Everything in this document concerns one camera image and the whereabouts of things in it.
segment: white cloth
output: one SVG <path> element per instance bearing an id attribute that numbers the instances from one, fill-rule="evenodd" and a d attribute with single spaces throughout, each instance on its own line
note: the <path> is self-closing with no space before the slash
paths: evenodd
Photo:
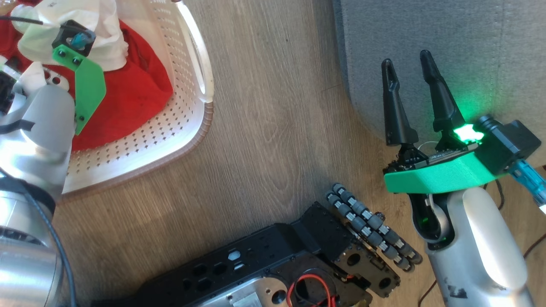
<path id="1" fill-rule="evenodd" d="M 120 69 L 127 63 L 128 44 L 120 30 L 115 0 L 43 0 L 34 8 L 19 5 L 12 11 L 12 16 L 39 19 L 54 25 L 72 19 L 97 35 L 88 57 L 90 60 L 105 72 Z M 14 27 L 23 33 L 17 45 L 21 54 L 34 62 L 58 64 L 51 56 L 51 43 L 59 28 L 19 22 L 14 22 Z"/>

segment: green light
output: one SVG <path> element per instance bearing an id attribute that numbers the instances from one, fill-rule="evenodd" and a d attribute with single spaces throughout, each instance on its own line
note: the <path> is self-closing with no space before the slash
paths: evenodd
<path id="1" fill-rule="evenodd" d="M 466 144 L 481 140 L 483 138 L 483 133 L 474 131 L 472 126 L 472 124 L 466 124 L 460 128 L 453 130 L 453 132 L 455 132 L 459 139 Z"/>

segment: wooden floor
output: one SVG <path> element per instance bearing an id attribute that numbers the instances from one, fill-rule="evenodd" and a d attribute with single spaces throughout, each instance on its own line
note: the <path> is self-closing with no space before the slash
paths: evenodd
<path id="1" fill-rule="evenodd" d="M 290 222 L 334 181 L 384 212 L 387 224 L 422 250 L 406 197 L 383 184 L 381 169 L 395 149 L 359 122 L 341 85 L 330 1 L 185 2 L 215 74 L 211 131 L 167 167 L 60 205 L 54 224 L 82 306 L 131 294 L 238 237 Z M 512 179 L 502 184 L 502 214 L 524 250 L 546 232 L 545 217 Z M 497 197 L 494 184 L 488 190 Z M 546 244 L 527 260 L 537 306 L 546 305 L 546 293 L 539 295 L 545 259 Z M 434 281 L 428 261 L 399 274 L 401 286 L 373 306 L 416 305 Z M 441 305 L 437 289 L 423 304 Z"/>

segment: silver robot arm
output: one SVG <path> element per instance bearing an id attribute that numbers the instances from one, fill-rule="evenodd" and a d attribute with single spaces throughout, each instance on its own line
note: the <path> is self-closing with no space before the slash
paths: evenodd
<path id="1" fill-rule="evenodd" d="M 534 307 L 527 266 L 489 194 L 475 187 L 434 202 L 448 218 L 441 228 L 452 232 L 447 244 L 426 239 L 446 306 Z"/>
<path id="2" fill-rule="evenodd" d="M 70 159 L 74 100 L 54 85 L 12 98 L 0 115 L 0 167 L 24 184 L 51 221 Z M 63 263 L 45 222 L 13 180 L 0 175 L 0 306 L 55 306 Z"/>

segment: white wire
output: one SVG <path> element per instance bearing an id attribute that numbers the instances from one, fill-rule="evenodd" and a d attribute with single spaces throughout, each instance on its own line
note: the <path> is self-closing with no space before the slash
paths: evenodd
<path id="1" fill-rule="evenodd" d="M 429 143 L 436 143 L 436 144 L 438 144 L 439 142 L 438 142 L 438 141 L 428 141 L 428 142 L 424 142 L 424 143 L 422 143 L 421 145 L 419 145 L 419 147 L 417 147 L 417 150 L 420 150 L 421 147 L 423 147 L 423 145 L 429 144 Z"/>

